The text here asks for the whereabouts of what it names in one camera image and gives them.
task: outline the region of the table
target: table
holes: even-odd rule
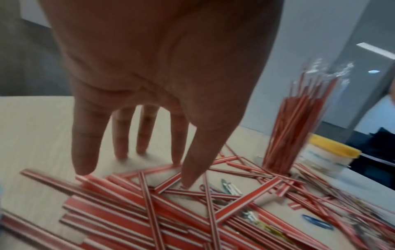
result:
[[[3,194],[1,206],[33,223],[46,228],[58,235],[70,239],[76,243],[83,240],[84,235],[63,226],[58,222],[64,214],[62,203],[67,199],[62,194],[50,187],[42,185],[19,175],[19,171],[25,168],[35,168],[50,175],[57,176],[67,181],[74,181],[74,170],[70,157],[71,125],[72,125],[72,97],[2,97],[0,98],[0,186]],[[170,156],[170,116],[167,111],[160,110],[155,124],[148,154],[144,157],[136,155],[133,148],[136,144],[139,109],[136,109],[135,118],[130,129],[130,159],[126,162],[117,162],[114,158],[111,138],[111,123],[106,130],[100,149],[98,168],[94,175],[102,177],[112,172],[125,172],[139,168],[148,168],[171,162]],[[191,126],[188,133],[187,144],[192,141],[195,129]],[[229,145],[238,154],[252,159],[257,145],[261,152],[265,151],[265,144],[269,140],[257,131],[238,127],[229,139]],[[375,185],[375,182],[359,174],[347,171],[346,177],[354,179],[357,176],[358,183],[363,180],[364,187],[373,187],[367,194],[366,190],[342,182],[330,180],[338,186],[353,194],[363,191],[365,196],[380,195],[382,198],[395,197],[392,190]],[[150,185],[155,185],[174,173],[162,173],[149,176]],[[257,182],[243,179],[232,175],[209,173],[209,180],[220,187],[220,179],[236,184],[243,193],[250,192],[258,187]],[[196,189],[200,180],[192,189]],[[191,210],[206,215],[206,209],[192,202],[174,199]],[[354,249],[349,241],[338,230],[328,231],[307,222],[301,218],[301,214],[311,215],[306,210],[293,211],[288,206],[288,201],[277,199],[275,196],[265,197],[259,201],[265,204],[265,209],[279,216],[293,226],[298,227],[305,233],[322,241],[332,249]],[[0,235],[0,249],[27,250],[34,249],[24,242],[14,238],[8,233]]]

